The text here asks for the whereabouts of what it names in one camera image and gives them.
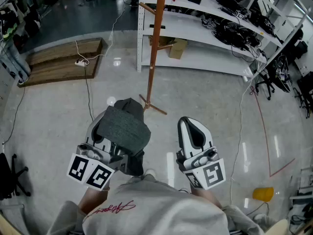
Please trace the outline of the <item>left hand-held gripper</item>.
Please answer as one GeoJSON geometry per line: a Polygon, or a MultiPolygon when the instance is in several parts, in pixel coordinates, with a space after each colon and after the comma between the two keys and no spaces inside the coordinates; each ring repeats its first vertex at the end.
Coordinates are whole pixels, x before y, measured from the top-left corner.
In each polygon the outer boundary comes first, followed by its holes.
{"type": "Polygon", "coordinates": [[[90,124],[85,143],[77,146],[67,168],[69,178],[95,190],[103,190],[116,171],[127,170],[127,155],[122,154],[122,148],[97,134],[104,114],[90,124]]]}

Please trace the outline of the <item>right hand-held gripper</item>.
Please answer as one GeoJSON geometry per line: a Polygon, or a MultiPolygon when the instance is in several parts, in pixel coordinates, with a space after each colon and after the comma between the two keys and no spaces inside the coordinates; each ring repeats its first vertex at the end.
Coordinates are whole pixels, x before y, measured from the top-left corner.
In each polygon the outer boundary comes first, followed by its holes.
{"type": "Polygon", "coordinates": [[[199,121],[181,117],[178,121],[177,164],[196,189],[211,189],[225,181],[224,160],[212,146],[211,132],[199,121]]]}

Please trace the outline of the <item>brown wooden coat rack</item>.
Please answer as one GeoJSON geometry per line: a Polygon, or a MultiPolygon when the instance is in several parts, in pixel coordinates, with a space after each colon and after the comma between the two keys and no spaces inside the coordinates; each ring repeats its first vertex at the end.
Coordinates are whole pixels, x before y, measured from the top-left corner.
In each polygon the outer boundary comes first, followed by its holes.
{"type": "MultiPolygon", "coordinates": [[[[155,22],[154,22],[155,26],[161,25],[165,0],[157,0],[156,10],[153,10],[152,8],[150,8],[145,3],[142,3],[142,2],[140,2],[139,5],[155,16],[155,22]]],[[[152,105],[150,102],[153,80],[154,80],[154,73],[155,73],[156,58],[157,58],[157,52],[158,52],[157,45],[158,45],[158,41],[159,41],[159,37],[160,37],[160,30],[161,29],[155,28],[153,31],[147,96],[146,96],[146,99],[142,95],[139,95],[139,97],[145,102],[145,106],[143,108],[143,111],[145,111],[149,108],[153,108],[154,110],[160,112],[161,114],[167,115],[167,113],[165,111],[157,108],[156,106],[152,105]]]]}

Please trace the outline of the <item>person's right forearm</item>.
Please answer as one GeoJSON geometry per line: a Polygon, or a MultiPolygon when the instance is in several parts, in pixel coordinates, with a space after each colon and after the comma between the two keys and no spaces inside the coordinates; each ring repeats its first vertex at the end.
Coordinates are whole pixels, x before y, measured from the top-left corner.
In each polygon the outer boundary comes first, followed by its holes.
{"type": "Polygon", "coordinates": [[[208,200],[209,202],[213,203],[215,206],[217,206],[220,209],[222,208],[222,205],[220,204],[216,196],[209,190],[197,189],[191,186],[191,193],[194,196],[202,197],[208,200]]]}

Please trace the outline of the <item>person's left forearm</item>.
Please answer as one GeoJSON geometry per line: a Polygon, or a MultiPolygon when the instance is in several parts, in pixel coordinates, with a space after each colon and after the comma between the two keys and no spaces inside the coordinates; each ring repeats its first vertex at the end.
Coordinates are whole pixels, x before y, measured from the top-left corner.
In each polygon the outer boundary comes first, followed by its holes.
{"type": "Polygon", "coordinates": [[[85,214],[90,213],[93,209],[107,200],[109,190],[110,187],[107,187],[102,191],[88,188],[78,204],[79,209],[85,214]]]}

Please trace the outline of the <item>person's grey trousers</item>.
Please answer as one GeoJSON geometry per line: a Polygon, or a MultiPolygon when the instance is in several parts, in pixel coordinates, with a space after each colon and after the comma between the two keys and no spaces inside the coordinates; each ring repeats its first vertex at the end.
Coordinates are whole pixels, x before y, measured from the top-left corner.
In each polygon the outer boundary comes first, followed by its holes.
{"type": "Polygon", "coordinates": [[[140,181],[148,181],[148,182],[153,182],[153,183],[158,182],[158,180],[156,180],[156,178],[152,174],[146,174],[146,175],[142,175],[139,177],[132,177],[127,183],[132,184],[132,183],[136,183],[140,181]]]}

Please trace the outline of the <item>white metal shelf unit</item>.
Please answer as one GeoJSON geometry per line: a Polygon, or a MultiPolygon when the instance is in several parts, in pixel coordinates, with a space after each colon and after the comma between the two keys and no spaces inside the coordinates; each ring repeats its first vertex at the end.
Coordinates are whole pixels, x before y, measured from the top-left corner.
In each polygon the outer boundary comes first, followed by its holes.
{"type": "MultiPolygon", "coordinates": [[[[139,0],[152,8],[157,0],[139,0]]],[[[150,65],[155,16],[141,6],[138,11],[137,70],[150,65]]],[[[252,64],[268,65],[264,54],[269,43],[284,48],[274,25],[259,12],[241,6],[237,0],[165,0],[160,36],[188,41],[181,59],[169,57],[170,48],[157,52],[156,66],[216,71],[252,77],[252,64]]]]}

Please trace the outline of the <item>person's grey sweatshirt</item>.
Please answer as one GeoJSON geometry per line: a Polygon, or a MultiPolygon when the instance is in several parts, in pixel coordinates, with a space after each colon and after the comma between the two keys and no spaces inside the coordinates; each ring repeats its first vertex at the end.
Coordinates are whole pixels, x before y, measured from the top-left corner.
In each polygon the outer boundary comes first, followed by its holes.
{"type": "Polygon", "coordinates": [[[162,183],[125,183],[107,200],[83,213],[66,201],[47,235],[264,235],[236,206],[221,209],[208,200],[162,183]]]}

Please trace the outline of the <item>yellow plastic bin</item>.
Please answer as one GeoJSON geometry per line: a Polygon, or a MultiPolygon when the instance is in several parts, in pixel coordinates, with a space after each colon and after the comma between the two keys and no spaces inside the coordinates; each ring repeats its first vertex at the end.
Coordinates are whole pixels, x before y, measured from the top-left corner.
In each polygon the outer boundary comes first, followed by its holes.
{"type": "Polygon", "coordinates": [[[253,191],[252,198],[255,200],[269,202],[274,195],[274,188],[256,188],[253,191]]]}

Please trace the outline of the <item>low wooden step platform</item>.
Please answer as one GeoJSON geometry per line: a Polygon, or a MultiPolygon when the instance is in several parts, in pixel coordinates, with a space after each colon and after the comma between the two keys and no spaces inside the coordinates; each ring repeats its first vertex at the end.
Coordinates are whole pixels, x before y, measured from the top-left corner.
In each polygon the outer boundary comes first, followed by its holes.
{"type": "Polygon", "coordinates": [[[52,82],[93,79],[100,55],[107,47],[103,38],[92,38],[31,53],[26,58],[31,74],[27,82],[18,86],[22,88],[52,82]],[[89,64],[86,67],[77,66],[74,63],[78,59],[86,59],[89,64]]]}

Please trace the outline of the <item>black office chair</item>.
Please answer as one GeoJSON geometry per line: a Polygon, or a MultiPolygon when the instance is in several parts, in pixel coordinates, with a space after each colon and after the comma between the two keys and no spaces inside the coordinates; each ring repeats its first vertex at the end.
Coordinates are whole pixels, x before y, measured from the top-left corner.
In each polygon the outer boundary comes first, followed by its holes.
{"type": "Polygon", "coordinates": [[[304,77],[297,80],[298,88],[293,88],[294,98],[300,100],[299,108],[306,110],[306,118],[313,114],[313,71],[310,71],[304,77]]]}
{"type": "Polygon", "coordinates": [[[19,172],[15,171],[16,154],[12,155],[11,166],[9,166],[7,157],[4,153],[0,153],[0,201],[12,198],[12,195],[19,196],[20,193],[17,187],[27,196],[30,197],[31,193],[26,191],[20,184],[18,178],[24,173],[28,172],[28,167],[24,167],[19,172]]]}
{"type": "Polygon", "coordinates": [[[262,84],[265,84],[266,87],[267,87],[267,90],[268,90],[268,97],[267,97],[267,99],[271,100],[271,94],[275,93],[275,88],[272,85],[273,84],[273,79],[272,79],[272,77],[270,75],[270,72],[267,71],[266,68],[263,70],[263,73],[264,74],[262,74],[262,72],[259,73],[259,77],[262,78],[263,81],[255,83],[255,92],[257,94],[259,94],[259,86],[262,85],[262,84]]]}

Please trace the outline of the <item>closed cardboard box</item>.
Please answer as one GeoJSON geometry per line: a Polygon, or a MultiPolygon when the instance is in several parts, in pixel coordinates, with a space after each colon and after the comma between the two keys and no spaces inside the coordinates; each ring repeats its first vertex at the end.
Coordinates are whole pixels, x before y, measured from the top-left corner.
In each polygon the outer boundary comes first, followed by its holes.
{"type": "Polygon", "coordinates": [[[188,41],[185,39],[175,38],[172,41],[173,46],[170,48],[169,57],[174,59],[181,59],[187,43],[188,41]]]}

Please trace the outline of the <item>open cardboard box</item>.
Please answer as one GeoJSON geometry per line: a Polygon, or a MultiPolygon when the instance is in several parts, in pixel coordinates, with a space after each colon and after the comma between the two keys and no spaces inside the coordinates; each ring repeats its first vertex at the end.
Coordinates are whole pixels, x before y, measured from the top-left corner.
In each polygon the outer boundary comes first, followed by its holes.
{"type": "Polygon", "coordinates": [[[158,41],[158,45],[157,45],[157,49],[161,50],[161,49],[171,48],[172,46],[175,45],[175,43],[176,43],[176,40],[174,38],[166,37],[166,36],[160,36],[159,41],[158,41]]]}

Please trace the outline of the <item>light wooden board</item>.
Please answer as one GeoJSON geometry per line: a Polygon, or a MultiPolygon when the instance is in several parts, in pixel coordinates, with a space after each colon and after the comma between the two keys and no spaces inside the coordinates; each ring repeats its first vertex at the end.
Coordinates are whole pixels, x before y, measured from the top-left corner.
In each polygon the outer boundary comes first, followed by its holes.
{"type": "Polygon", "coordinates": [[[286,235],[288,233],[288,220],[282,219],[269,228],[265,235],[286,235]]]}

